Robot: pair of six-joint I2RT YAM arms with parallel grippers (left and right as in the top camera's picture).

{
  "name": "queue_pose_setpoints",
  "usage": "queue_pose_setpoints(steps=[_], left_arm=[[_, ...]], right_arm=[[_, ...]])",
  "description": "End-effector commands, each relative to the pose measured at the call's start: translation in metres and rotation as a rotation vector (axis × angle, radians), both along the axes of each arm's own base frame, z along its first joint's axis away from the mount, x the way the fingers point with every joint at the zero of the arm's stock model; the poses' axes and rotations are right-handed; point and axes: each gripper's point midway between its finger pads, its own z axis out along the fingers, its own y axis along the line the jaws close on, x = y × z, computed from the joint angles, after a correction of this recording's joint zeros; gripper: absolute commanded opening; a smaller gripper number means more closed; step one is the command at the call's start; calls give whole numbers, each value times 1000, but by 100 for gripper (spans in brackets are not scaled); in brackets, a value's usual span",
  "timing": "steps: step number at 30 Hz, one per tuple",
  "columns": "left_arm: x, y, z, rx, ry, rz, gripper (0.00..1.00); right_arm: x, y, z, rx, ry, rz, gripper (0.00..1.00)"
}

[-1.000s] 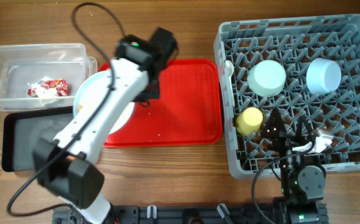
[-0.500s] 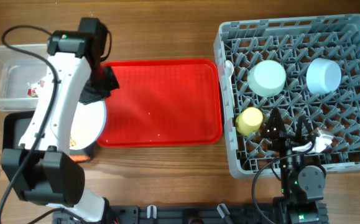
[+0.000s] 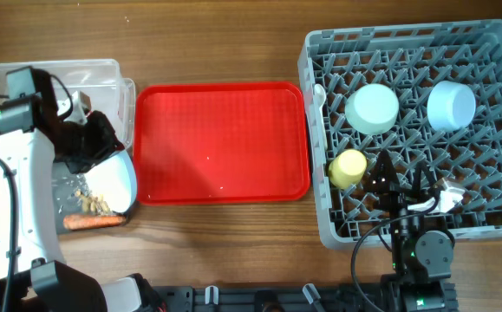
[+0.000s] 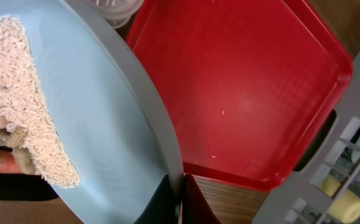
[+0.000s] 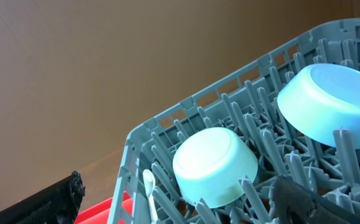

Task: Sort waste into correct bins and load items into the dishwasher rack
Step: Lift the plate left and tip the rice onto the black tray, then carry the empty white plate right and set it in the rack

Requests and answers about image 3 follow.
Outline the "yellow cup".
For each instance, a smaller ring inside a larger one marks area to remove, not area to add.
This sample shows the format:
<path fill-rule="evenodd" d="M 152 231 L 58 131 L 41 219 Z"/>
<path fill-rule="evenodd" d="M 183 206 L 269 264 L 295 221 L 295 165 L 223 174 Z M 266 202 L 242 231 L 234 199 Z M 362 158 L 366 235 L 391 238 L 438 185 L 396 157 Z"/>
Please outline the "yellow cup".
<path fill-rule="evenodd" d="M 329 164 L 329 181 L 338 188 L 346 189 L 362 180 L 367 164 L 363 153 L 355 149 L 345 150 Z"/>

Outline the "white plastic spoon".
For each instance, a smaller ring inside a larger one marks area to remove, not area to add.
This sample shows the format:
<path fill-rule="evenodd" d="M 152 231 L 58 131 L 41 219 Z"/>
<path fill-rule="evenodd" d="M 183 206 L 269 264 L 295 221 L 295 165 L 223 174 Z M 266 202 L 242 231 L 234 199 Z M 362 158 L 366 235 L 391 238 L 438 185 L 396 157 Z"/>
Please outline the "white plastic spoon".
<path fill-rule="evenodd" d="M 318 106 L 318 111 L 320 115 L 320 128 L 322 130 L 322 138 L 323 138 L 323 147 L 324 150 L 328 149 L 328 140 L 327 140 L 327 134 L 326 134 L 326 129 L 323 121 L 323 107 L 326 103 L 327 100 L 327 94 L 325 92 L 325 89 L 322 84 L 315 84 L 313 87 L 313 98 L 315 103 Z"/>

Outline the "light blue plate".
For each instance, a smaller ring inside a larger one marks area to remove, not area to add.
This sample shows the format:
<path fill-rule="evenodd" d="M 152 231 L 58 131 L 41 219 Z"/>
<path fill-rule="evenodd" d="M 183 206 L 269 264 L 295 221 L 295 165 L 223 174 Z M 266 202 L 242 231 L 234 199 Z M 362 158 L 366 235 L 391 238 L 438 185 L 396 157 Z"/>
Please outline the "light blue plate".
<path fill-rule="evenodd" d="M 127 150 L 117 152 L 84 174 L 92 196 L 103 197 L 112 212 L 129 211 L 137 197 L 137 179 Z"/>

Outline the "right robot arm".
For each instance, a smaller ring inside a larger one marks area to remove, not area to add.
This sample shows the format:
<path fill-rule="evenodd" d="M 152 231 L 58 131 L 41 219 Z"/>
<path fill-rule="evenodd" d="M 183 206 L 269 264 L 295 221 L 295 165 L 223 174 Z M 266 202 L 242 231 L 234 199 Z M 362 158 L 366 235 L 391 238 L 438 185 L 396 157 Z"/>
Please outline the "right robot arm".
<path fill-rule="evenodd" d="M 390 229 L 394 273 L 384 275 L 375 303 L 382 311 L 445 311 L 443 281 L 451 276 L 454 239 L 440 230 L 429 230 L 425 216 L 440 203 L 441 188 L 433 177 L 431 185 L 421 187 L 421 176 L 428 175 L 425 164 L 414 172 L 413 186 L 400 185 L 389 153 L 379 152 L 366 189 L 378 202 L 375 208 L 385 211 L 388 220 L 378 224 Z"/>

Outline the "orange carrot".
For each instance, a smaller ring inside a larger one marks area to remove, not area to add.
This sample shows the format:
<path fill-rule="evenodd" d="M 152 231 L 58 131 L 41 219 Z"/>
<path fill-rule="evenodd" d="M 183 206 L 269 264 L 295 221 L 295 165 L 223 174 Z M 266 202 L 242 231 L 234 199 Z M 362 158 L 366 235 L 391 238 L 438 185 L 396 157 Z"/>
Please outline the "orange carrot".
<path fill-rule="evenodd" d="M 70 231 L 92 230 L 122 225 L 126 222 L 123 216 L 94 216 L 83 214 L 68 215 L 63 219 L 63 226 Z"/>

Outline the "light blue bowl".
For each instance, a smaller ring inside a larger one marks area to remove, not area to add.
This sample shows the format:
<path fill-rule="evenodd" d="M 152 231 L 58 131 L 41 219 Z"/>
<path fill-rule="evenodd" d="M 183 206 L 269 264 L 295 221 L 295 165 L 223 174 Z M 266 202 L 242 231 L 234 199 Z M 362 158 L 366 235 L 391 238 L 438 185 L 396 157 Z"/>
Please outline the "light blue bowl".
<path fill-rule="evenodd" d="M 428 96 L 428 122 L 435 131 L 457 131 L 473 121 L 476 107 L 476 98 L 470 87 L 457 82 L 441 81 Z"/>

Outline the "green bowl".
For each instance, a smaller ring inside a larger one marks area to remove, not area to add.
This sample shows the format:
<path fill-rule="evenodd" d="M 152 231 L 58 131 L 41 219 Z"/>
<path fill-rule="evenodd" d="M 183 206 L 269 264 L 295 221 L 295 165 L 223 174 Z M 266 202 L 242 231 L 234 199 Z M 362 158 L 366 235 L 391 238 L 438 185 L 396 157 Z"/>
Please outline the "green bowl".
<path fill-rule="evenodd" d="M 362 86 L 347 100 L 345 115 L 359 133 L 377 135 L 389 131 L 399 113 L 399 100 L 389 87 L 373 83 Z"/>

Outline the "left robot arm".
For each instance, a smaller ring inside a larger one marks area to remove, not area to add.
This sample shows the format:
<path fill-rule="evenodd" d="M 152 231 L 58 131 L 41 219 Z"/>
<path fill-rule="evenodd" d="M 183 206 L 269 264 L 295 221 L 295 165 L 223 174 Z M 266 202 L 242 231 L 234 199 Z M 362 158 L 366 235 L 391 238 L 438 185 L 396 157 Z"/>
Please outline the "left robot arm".
<path fill-rule="evenodd" d="M 145 311 L 153 289 L 138 274 L 99 284 L 64 263 L 55 229 L 55 159 L 87 172 L 122 148 L 107 118 L 65 121 L 38 94 L 0 105 L 0 311 Z"/>

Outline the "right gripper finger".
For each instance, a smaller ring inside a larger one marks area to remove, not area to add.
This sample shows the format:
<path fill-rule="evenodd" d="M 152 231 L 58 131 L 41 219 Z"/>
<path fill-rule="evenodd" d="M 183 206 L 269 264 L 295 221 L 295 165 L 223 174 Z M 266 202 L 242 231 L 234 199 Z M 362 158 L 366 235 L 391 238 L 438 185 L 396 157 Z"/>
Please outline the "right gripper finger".
<path fill-rule="evenodd" d="M 417 164 L 414 169 L 414 178 L 411 192 L 413 195 L 421 195 L 421 181 L 425 178 L 427 181 L 427 187 L 431 188 L 435 183 L 435 177 L 429 170 L 426 164 Z"/>
<path fill-rule="evenodd" d="M 368 177 L 368 192 L 384 194 L 400 190 L 400 182 L 391 157 L 387 150 L 381 150 Z"/>

